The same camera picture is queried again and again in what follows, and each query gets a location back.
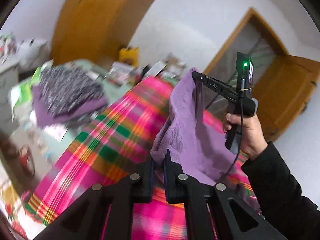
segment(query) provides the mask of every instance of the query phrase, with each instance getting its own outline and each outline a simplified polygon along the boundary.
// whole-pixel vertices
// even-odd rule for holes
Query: folded purple towel
[[[72,110],[67,114],[59,114],[56,117],[52,117],[44,100],[41,98],[41,87],[34,86],[32,88],[33,94],[33,107],[36,111],[37,125],[40,127],[45,127],[46,125],[52,125],[55,123],[65,123],[77,117],[81,117],[84,114],[93,112],[103,106],[107,107],[108,100],[106,97],[101,97],[98,99],[92,99],[85,101],[77,109]]]
[[[194,82],[192,68],[170,95],[170,115],[157,134],[151,156],[161,163],[167,149],[184,173],[201,183],[214,185],[227,172],[235,156],[224,146],[224,134],[203,124],[202,84]]]

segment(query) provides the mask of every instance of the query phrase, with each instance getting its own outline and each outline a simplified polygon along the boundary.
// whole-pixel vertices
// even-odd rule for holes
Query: gray cabinet
[[[18,84],[18,63],[19,60],[11,56],[3,65],[0,64],[0,132],[7,136],[18,127],[17,122],[11,120],[8,103],[8,92]]]

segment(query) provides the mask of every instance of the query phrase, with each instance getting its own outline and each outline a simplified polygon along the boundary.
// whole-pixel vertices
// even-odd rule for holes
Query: silver rivet
[[[133,173],[130,175],[130,179],[132,180],[137,180],[140,178],[140,175],[138,173]]]
[[[100,190],[102,188],[102,185],[100,183],[93,184],[91,188],[93,190]]]
[[[188,179],[188,175],[187,175],[187,174],[184,174],[184,173],[181,173],[181,174],[179,174],[178,179],[180,179],[180,180],[187,180],[187,179]]]
[[[226,185],[224,185],[223,183],[218,183],[216,185],[216,189],[219,191],[224,191],[226,188],[227,188]]]

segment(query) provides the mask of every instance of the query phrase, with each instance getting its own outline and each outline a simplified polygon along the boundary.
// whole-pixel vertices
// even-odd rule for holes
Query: colorful checkered bedsheet
[[[169,115],[171,91],[171,85],[149,77],[86,126],[36,188],[29,201],[35,215],[48,225],[92,184],[110,185],[134,172]],[[222,132],[208,112],[204,122]],[[240,169],[229,179],[254,197]],[[155,188],[151,204],[134,205],[132,239],[187,239],[183,205],[169,205],[164,190]]]

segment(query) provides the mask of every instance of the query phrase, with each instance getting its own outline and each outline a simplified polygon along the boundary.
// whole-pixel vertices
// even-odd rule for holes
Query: black sleeve
[[[266,220],[288,240],[320,239],[318,206],[301,196],[300,184],[272,142],[254,161],[247,160],[242,170]]]

